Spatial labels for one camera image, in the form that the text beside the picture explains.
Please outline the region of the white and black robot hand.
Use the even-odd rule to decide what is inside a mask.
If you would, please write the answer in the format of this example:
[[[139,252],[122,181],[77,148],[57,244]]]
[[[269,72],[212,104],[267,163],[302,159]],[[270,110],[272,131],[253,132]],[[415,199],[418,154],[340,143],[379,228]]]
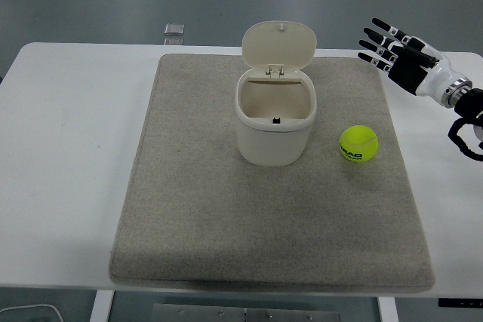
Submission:
[[[388,78],[414,96],[431,97],[441,106],[453,107],[459,87],[469,84],[466,76],[451,68],[449,59],[421,38],[374,18],[376,30],[364,28],[368,37],[359,44],[366,52],[358,57],[387,73]]]

